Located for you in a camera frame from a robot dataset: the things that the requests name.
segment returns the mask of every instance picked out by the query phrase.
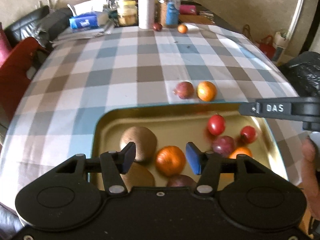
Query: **folded newspaper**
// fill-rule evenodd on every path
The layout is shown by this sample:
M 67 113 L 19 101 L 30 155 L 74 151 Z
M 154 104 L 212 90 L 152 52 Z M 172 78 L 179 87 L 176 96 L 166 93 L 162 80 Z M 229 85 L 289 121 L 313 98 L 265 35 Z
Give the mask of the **folded newspaper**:
M 112 33 L 114 23 L 108 21 L 105 25 L 98 28 L 82 28 L 72 30 L 70 27 L 65 29 L 59 36 L 52 41 L 52 47 L 58 46 L 67 41 L 75 41 L 82 39 L 93 39 Z

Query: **black leather sofa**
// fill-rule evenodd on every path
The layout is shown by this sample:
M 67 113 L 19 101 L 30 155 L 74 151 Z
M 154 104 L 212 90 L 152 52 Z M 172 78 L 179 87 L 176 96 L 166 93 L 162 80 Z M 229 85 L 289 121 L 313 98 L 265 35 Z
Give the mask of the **black leather sofa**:
M 33 28 L 49 14 L 49 6 L 36 9 L 4 29 L 11 47 L 15 47 L 23 39 L 30 37 Z

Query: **gold tray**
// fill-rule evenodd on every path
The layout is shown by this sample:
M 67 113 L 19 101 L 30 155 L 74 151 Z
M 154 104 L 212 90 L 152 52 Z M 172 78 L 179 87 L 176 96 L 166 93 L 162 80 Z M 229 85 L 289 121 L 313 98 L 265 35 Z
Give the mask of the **gold tray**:
M 281 154 L 266 120 L 242 116 L 239 114 L 238 108 L 238 103 L 213 103 L 112 110 L 105 114 L 97 124 L 92 157 L 97 157 L 110 150 L 120 151 L 120 137 L 131 126 L 149 128 L 158 139 L 157 149 L 167 145 L 175 145 L 185 152 L 186 143 L 193 142 L 202 152 L 208 151 L 210 150 L 210 143 L 205 136 L 206 125 L 213 114 L 219 113 L 226 120 L 226 130 L 223 135 L 236 138 L 244 126 L 255 127 L 260 135 L 254 143 L 248 146 L 252 152 L 252 157 L 288 180 Z M 155 177 L 156 187 L 166 185 L 167 177 L 158 173 L 154 161 L 144 166 Z M 192 177 L 195 181 L 198 181 L 200 177 L 193 174 L 188 163 L 182 174 Z M 104 190 L 100 173 L 92 174 L 91 182 L 97 185 L 99 189 Z M 221 174 L 218 190 L 223 189 L 231 182 L 233 182 L 233 174 Z

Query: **blue tissue box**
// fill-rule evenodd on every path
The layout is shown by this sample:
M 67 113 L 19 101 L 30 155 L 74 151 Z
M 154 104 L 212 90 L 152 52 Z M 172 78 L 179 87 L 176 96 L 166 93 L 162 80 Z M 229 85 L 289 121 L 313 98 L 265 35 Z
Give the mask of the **blue tissue box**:
M 71 29 L 98 27 L 98 15 L 95 12 L 84 13 L 69 19 Z

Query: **black plastic bag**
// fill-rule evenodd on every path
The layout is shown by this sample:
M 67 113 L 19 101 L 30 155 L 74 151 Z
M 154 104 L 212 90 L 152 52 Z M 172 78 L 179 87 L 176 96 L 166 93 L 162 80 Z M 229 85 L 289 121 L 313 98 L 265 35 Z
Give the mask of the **black plastic bag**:
M 306 51 L 279 67 L 301 97 L 320 97 L 320 54 Z

